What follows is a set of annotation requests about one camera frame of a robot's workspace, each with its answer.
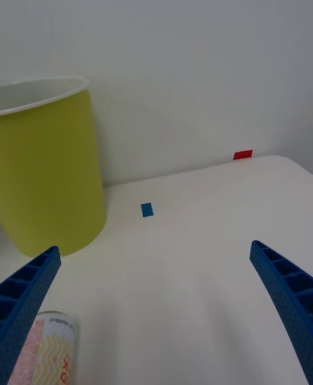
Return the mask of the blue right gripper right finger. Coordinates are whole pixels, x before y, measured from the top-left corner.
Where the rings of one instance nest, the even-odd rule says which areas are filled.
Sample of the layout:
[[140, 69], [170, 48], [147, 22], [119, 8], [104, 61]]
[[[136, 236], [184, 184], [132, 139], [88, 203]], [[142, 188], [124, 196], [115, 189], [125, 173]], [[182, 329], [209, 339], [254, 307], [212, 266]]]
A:
[[250, 261], [287, 331], [309, 384], [313, 383], [313, 278], [260, 241]]

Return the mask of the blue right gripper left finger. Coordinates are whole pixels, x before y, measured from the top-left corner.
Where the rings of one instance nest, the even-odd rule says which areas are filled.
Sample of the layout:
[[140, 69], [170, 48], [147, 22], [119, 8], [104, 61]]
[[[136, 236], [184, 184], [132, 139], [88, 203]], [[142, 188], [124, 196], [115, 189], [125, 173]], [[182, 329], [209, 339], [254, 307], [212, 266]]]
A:
[[7, 384], [33, 321], [61, 266], [50, 247], [0, 284], [0, 383]]

